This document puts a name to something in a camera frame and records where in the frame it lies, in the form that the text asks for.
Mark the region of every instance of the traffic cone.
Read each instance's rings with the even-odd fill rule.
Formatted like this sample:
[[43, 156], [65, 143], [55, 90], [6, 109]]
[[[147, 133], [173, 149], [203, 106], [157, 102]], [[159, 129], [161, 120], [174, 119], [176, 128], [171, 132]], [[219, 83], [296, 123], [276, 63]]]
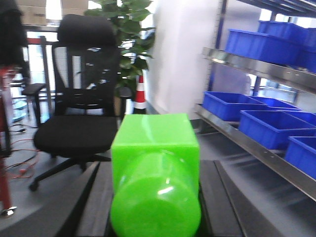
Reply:
[[146, 100], [143, 76], [139, 76], [138, 78], [133, 114], [146, 114]]

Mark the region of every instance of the chair backrest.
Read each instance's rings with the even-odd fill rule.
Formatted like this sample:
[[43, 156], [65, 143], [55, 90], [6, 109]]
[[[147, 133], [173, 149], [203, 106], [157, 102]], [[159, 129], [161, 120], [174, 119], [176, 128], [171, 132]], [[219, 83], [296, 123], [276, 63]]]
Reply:
[[55, 115], [64, 114], [67, 108], [77, 108], [102, 109], [103, 115], [115, 116], [114, 90], [120, 49], [116, 46], [107, 19], [76, 15], [65, 17], [58, 39], [52, 46]]

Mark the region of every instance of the black cloth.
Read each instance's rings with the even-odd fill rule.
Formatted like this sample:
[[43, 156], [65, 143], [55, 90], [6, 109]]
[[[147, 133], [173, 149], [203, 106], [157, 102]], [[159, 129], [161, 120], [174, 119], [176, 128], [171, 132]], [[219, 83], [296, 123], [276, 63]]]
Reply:
[[111, 23], [101, 16], [66, 15], [58, 28], [57, 38], [60, 42], [72, 44], [116, 45]]
[[28, 66], [22, 52], [22, 47], [27, 45], [21, 11], [16, 2], [0, 0], [0, 65], [19, 65], [23, 68], [23, 77], [28, 77]]

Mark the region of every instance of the blue plastic bin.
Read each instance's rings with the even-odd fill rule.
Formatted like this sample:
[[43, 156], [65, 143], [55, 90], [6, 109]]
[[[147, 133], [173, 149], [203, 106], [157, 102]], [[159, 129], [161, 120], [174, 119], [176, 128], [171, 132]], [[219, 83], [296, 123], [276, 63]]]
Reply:
[[241, 110], [265, 110], [267, 107], [243, 94], [214, 91], [204, 93], [202, 106], [224, 121], [239, 121]]
[[293, 23], [278, 21], [259, 21], [258, 32], [298, 44], [304, 44], [308, 35], [306, 28]]
[[314, 126], [316, 126], [316, 114], [302, 111], [285, 111], [287, 114], [304, 120]]
[[303, 67], [303, 68], [307, 68], [308, 71], [312, 72], [312, 73], [316, 73], [316, 51], [310, 51], [308, 49], [302, 49], [298, 56], [297, 56], [297, 60], [296, 60], [296, 65]]
[[316, 179], [316, 137], [289, 137], [285, 160]]
[[307, 28], [307, 32], [304, 47], [307, 50], [316, 50], [316, 28]]
[[272, 150], [286, 150], [289, 136], [314, 136], [316, 126], [284, 111], [241, 111], [238, 129]]
[[225, 51], [276, 64], [295, 65], [301, 45], [264, 33], [230, 29]]
[[268, 97], [259, 97], [259, 96], [251, 96], [251, 98], [255, 100], [259, 100], [262, 103], [265, 103], [268, 105], [267, 110], [283, 110], [283, 111], [299, 111], [301, 110], [300, 108], [290, 105], [286, 102], [274, 99], [274, 98], [268, 98]]

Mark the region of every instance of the mesh backrest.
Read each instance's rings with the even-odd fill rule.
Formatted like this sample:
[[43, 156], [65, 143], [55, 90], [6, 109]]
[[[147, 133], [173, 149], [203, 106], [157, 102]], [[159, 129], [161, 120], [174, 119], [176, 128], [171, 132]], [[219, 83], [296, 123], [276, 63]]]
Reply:
[[103, 109], [114, 116], [114, 89], [120, 51], [116, 46], [91, 47], [56, 42], [52, 47], [55, 72], [55, 114], [67, 108]]

